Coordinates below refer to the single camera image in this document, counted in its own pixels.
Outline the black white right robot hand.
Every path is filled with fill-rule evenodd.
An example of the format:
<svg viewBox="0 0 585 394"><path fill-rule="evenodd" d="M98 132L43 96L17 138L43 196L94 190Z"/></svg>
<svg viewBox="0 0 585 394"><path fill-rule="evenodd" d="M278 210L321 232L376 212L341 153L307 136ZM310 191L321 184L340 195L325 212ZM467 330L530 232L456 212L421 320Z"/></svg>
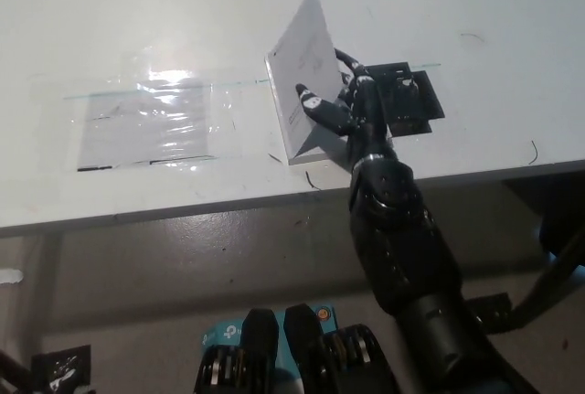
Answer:
<svg viewBox="0 0 585 394"><path fill-rule="evenodd" d="M316 124L347 139L346 158L351 167L371 154L394 157L388 143L388 126L384 117L378 85L367 68L340 49L335 56L350 71L343 77L340 104L328 101L302 83L295 86L304 113Z"/></svg>

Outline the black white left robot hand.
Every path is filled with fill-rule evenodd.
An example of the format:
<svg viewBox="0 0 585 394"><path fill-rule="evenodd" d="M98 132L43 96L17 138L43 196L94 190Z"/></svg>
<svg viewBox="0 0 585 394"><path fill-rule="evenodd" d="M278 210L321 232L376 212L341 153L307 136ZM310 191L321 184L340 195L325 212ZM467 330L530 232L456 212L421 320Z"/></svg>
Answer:
<svg viewBox="0 0 585 394"><path fill-rule="evenodd" d="M54 375L48 382L47 393L78 394L93 393L81 367L67 367Z"/></svg>

